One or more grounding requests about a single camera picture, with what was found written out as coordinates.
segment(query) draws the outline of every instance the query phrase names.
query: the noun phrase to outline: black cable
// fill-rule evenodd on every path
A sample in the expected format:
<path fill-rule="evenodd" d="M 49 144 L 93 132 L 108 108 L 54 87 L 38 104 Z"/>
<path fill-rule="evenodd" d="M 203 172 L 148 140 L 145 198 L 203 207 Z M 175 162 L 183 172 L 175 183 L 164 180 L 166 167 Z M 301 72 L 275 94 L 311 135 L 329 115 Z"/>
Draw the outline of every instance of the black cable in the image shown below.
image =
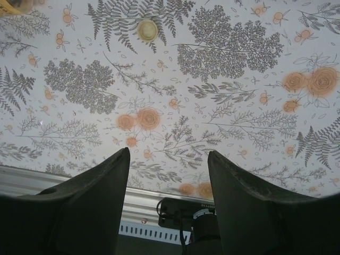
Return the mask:
<path fill-rule="evenodd" d="M 183 235 L 183 213 L 182 210 L 180 210 L 180 240 L 182 245 L 182 255 L 186 255 L 186 245 L 185 245 L 185 239 Z"/>
<path fill-rule="evenodd" d="M 171 200 L 172 202 L 174 202 L 175 200 L 171 199 L 171 198 L 164 198 L 162 199 L 160 202 L 157 203 L 156 206 L 156 212 L 158 214 L 158 216 L 160 218 L 163 219 L 176 219 L 178 216 L 177 215 L 173 215 L 173 214 L 167 214 L 167 213 L 159 213 L 159 206 L 162 202 L 164 202 L 165 200 Z M 183 220 L 184 219 L 192 219 L 192 217 L 184 217 L 183 216 L 183 211 L 180 210 L 180 241 L 181 241 L 181 246 L 182 246 L 182 255 L 186 255 L 186 244 L 185 244 L 185 239 L 184 239 L 184 234 L 183 234 Z"/>

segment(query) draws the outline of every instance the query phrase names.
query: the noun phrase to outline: orange flower illustration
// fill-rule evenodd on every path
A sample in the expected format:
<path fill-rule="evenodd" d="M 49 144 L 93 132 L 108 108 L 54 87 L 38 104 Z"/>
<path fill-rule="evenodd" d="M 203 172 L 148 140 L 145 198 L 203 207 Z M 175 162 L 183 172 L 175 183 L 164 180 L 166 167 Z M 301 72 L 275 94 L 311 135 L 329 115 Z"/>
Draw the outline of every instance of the orange flower illustration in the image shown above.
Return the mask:
<path fill-rule="evenodd" d="M 293 153 L 294 153 L 294 148 L 293 148 L 292 146 L 289 146 L 289 147 L 286 149 L 286 153 L 287 153 L 288 155 L 293 154 Z"/>
<path fill-rule="evenodd" d="M 154 158 L 156 158 L 155 155 L 153 155 L 153 153 L 150 150 L 150 147 L 148 146 L 147 150 L 144 150 L 144 158 L 147 159 L 147 161 L 152 160 L 154 161 Z"/>
<path fill-rule="evenodd" d="M 301 73 L 291 73 L 283 81 L 283 85 L 288 91 L 297 91 L 307 86 L 307 84 L 308 80 Z"/>
<path fill-rule="evenodd" d="M 8 131 L 12 131 L 12 130 L 13 130 L 13 126 L 12 126 L 12 125 L 5 126 L 5 128 L 6 128 Z"/>
<path fill-rule="evenodd" d="M 176 99 L 171 99 L 169 105 L 172 109 L 177 110 L 179 108 L 179 102 Z"/>
<path fill-rule="evenodd" d="M 54 100 L 55 98 L 58 97 L 57 95 L 54 95 L 54 91 L 50 91 L 50 89 L 47 86 L 45 87 L 45 97 L 47 100 Z"/>
<path fill-rule="evenodd" d="M 261 94 L 260 103 L 262 103 L 263 105 L 268 105 L 268 101 L 273 98 L 274 97 L 272 97 L 271 95 L 268 95 L 267 91 L 265 91 L 265 93 Z"/>
<path fill-rule="evenodd" d="M 71 26 L 71 28 L 75 30 L 73 23 L 74 23 L 74 19 L 78 19 L 78 17 L 71 14 L 71 10 L 72 10 L 72 4 L 70 4 L 69 6 L 66 5 L 66 8 L 63 10 L 63 21 L 67 24 L 66 25 L 67 27 Z"/>
<path fill-rule="evenodd" d="M 190 196 L 195 193 L 196 188 L 189 183 L 184 183 L 180 186 L 179 190 L 182 195 Z"/>
<path fill-rule="evenodd" d="M 339 185 L 339 182 L 340 182 L 340 178 L 330 178 L 330 182 L 332 182 L 334 184 L 334 186 L 338 186 Z"/>
<path fill-rule="evenodd" d="M 161 68 L 161 71 L 164 71 L 164 68 L 168 68 L 166 65 L 164 65 L 164 62 L 162 60 L 158 60 L 157 67 Z"/>
<path fill-rule="evenodd" d="M 39 106 L 39 107 L 41 109 L 40 110 L 41 112 L 45 112 L 49 116 L 49 113 L 48 113 L 49 108 L 48 108 L 47 105 L 44 105 L 43 107 L 41 107 L 41 106 Z"/>
<path fill-rule="evenodd" d="M 122 142 L 122 140 L 119 140 L 119 139 L 116 138 L 116 137 L 112 137 L 112 138 L 113 138 L 113 143 L 114 143 L 115 145 L 119 145 L 119 143 Z"/>
<path fill-rule="evenodd" d="M 34 67 L 38 67 L 38 62 L 40 59 L 41 58 L 37 58 L 32 52 L 30 55 L 28 55 L 28 62 Z"/>
<path fill-rule="evenodd" d="M 316 39 L 317 37 L 312 37 L 313 33 L 311 33 L 309 30 L 303 30 L 301 33 L 296 32 L 297 36 L 294 38 L 294 41 L 297 43 L 301 42 L 301 44 L 304 43 L 307 39 Z"/>
<path fill-rule="evenodd" d="M 141 128 L 145 130 L 155 129 L 159 122 L 160 117 L 155 109 L 144 108 L 137 113 L 138 123 Z"/>
<path fill-rule="evenodd" d="M 337 72 L 334 68 L 323 67 L 317 69 L 308 84 L 309 91 L 315 95 L 327 95 L 336 87 Z"/>
<path fill-rule="evenodd" d="M 318 187 L 316 186 L 312 186 L 308 189 L 309 192 L 315 192 L 315 191 L 318 191 Z"/>
<path fill-rule="evenodd" d="M 212 199 L 213 198 L 213 190 L 211 188 L 210 182 L 204 182 L 198 185 L 198 193 L 202 198 Z"/>
<path fill-rule="evenodd" d="M 286 11 L 285 13 L 282 13 L 282 12 L 277 12 L 277 13 L 275 13 L 274 18 L 273 18 L 273 23 L 274 23 L 274 24 L 280 24 L 280 26 L 281 26 L 281 22 L 282 22 L 283 20 L 288 20 L 288 19 L 284 18 L 284 16 L 285 16 L 289 11 L 290 11 L 290 10 Z"/>
<path fill-rule="evenodd" d="M 248 154 L 248 152 L 246 150 L 241 150 L 239 151 L 239 154 L 243 159 L 245 159 L 245 156 Z"/>
<path fill-rule="evenodd" d="M 61 152 L 59 152 L 59 158 L 62 159 L 63 161 L 65 161 L 65 159 L 67 159 L 67 157 L 65 157 L 65 155 L 62 154 Z"/>
<path fill-rule="evenodd" d="M 130 115 L 121 115 L 117 119 L 117 126 L 122 130 L 131 130 L 135 125 L 135 119 Z"/>
<path fill-rule="evenodd" d="M 126 145 L 130 148 L 137 146 L 138 140 L 135 137 L 129 137 L 126 140 Z"/>
<path fill-rule="evenodd" d="M 287 113 L 291 113 L 291 112 L 295 112 L 299 106 L 300 105 L 298 103 L 298 100 L 293 99 L 293 100 L 287 101 L 283 105 L 283 110 Z"/>
<path fill-rule="evenodd" d="M 260 15 L 264 14 L 269 8 L 270 6 L 266 6 L 265 3 L 263 3 L 263 6 L 260 5 L 255 8 L 251 8 L 251 10 L 252 10 L 252 14 L 255 14 L 257 17 L 260 17 Z"/>
<path fill-rule="evenodd" d="M 66 52 L 65 44 L 69 44 L 69 41 L 65 41 L 64 39 L 64 31 L 60 30 L 60 33 L 57 34 L 56 38 L 57 49 L 62 48 L 64 52 Z"/>

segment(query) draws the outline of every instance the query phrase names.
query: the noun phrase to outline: floral wallpaper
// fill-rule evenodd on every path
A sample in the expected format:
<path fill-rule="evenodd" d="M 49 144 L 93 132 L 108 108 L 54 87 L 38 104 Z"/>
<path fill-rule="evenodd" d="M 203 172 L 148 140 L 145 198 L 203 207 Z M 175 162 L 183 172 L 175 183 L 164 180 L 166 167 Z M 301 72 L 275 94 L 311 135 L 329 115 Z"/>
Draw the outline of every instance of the floral wallpaper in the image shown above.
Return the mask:
<path fill-rule="evenodd" d="M 0 164 L 75 176 L 127 146 L 128 186 L 212 199 L 218 150 L 337 193 L 339 47 L 334 0 L 39 0 L 0 17 Z"/>

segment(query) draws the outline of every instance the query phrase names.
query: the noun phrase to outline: black bracket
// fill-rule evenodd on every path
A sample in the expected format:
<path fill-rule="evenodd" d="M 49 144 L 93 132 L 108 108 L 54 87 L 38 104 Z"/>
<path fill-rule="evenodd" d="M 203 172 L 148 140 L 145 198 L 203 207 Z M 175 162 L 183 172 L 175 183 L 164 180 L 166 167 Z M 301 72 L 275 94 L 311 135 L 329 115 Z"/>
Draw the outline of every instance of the black bracket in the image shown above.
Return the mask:
<path fill-rule="evenodd" d="M 193 216 L 199 210 L 212 209 L 215 210 L 213 204 L 191 202 L 173 198 L 164 198 L 160 204 L 158 225 L 161 227 L 171 228 L 173 230 L 180 230 L 180 211 L 182 212 L 183 230 L 192 231 L 191 226 Z"/>

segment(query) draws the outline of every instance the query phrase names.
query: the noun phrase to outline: vent slot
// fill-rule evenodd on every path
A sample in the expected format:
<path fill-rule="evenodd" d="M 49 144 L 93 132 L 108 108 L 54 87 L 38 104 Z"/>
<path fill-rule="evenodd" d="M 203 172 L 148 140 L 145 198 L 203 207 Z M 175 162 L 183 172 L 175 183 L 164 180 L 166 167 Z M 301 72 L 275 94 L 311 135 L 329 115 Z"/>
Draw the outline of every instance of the vent slot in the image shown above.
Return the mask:
<path fill-rule="evenodd" d="M 121 221 L 119 234 L 181 245 L 180 231 L 164 227 Z M 183 235 L 185 243 L 188 244 L 190 232 L 184 231 Z"/>

